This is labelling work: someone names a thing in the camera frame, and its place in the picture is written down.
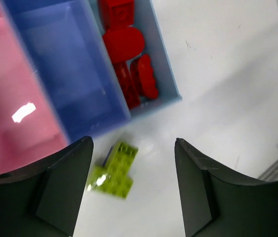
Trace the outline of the small red lego brick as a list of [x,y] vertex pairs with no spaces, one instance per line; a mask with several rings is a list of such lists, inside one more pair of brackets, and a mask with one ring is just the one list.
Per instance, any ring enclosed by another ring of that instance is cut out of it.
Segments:
[[134,24],[134,0],[98,0],[104,30],[117,30]]

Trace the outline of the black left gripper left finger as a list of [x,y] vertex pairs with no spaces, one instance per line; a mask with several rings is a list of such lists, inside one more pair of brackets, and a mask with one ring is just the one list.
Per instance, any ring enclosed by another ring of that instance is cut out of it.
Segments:
[[0,175],[0,237],[70,237],[74,233],[94,143],[66,148]]

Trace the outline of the red rounded lego brick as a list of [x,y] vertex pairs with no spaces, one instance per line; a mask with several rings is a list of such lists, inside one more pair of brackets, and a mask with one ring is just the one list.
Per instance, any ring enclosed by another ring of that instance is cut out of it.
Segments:
[[135,58],[145,47],[143,34],[135,27],[108,30],[103,35],[103,41],[112,64]]

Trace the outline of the green T-shaped lego assembly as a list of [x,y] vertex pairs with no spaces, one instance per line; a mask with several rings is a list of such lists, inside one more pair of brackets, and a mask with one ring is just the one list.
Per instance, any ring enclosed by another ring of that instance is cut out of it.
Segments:
[[102,166],[94,166],[86,182],[87,191],[98,191],[126,199],[133,185],[128,175],[138,148],[118,142],[108,152]]

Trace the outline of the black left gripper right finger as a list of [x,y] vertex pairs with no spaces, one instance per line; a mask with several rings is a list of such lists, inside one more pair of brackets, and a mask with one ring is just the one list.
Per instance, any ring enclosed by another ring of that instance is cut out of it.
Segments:
[[239,173],[186,140],[174,146],[188,237],[278,237],[278,180]]

